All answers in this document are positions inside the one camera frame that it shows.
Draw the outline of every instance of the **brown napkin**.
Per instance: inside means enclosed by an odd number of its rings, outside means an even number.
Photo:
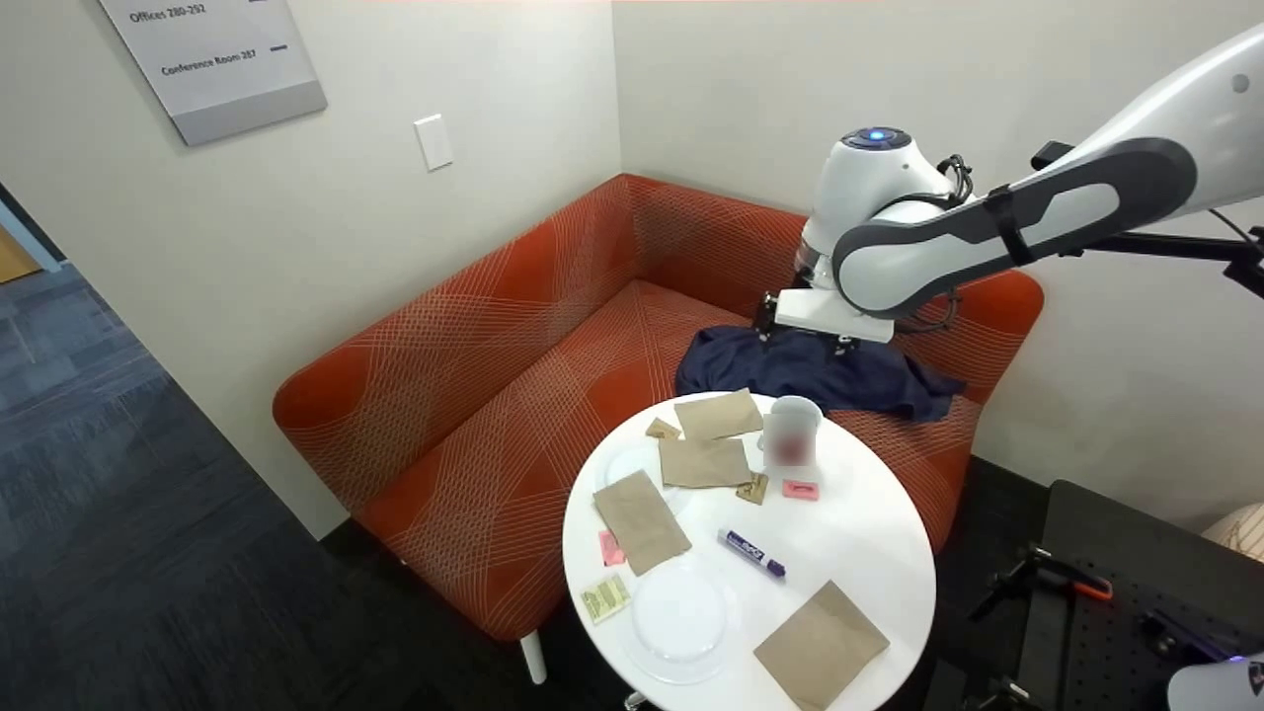
[[[596,490],[591,505],[607,532],[620,542],[637,577],[690,548],[662,494],[646,482],[642,472]]]
[[[720,490],[752,482],[742,444],[661,439],[662,486]]]
[[[696,439],[696,444],[715,444],[715,439],[731,439],[742,430],[767,430],[752,390],[725,390],[715,401],[677,403],[677,418],[681,418],[683,439]]]
[[[761,499],[767,499],[767,477],[745,477],[745,482],[740,482],[733,486],[733,494],[742,499],[742,502],[752,502],[752,505],[761,505]]]
[[[873,619],[825,582],[754,655],[796,708],[828,708],[883,644]]]

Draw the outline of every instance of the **light switch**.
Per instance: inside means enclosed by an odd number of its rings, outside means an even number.
[[[424,157],[426,157],[429,173],[458,157],[455,147],[450,147],[444,115],[424,115],[412,128],[417,132]]]

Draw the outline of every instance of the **marker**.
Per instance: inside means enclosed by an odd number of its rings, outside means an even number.
[[[786,582],[786,565],[777,565],[770,552],[761,552],[754,542],[745,542],[742,532],[725,531],[720,539],[731,552],[745,557],[752,565],[760,565],[761,572],[770,572],[773,582]]]

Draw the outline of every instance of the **paper plate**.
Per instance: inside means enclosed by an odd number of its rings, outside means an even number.
[[[683,557],[653,568],[632,601],[637,636],[662,660],[700,660],[720,648],[723,592],[707,568]]]

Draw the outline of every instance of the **framed sign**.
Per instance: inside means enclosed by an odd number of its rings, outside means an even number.
[[[286,0],[102,0],[102,7],[191,147],[328,106]]]

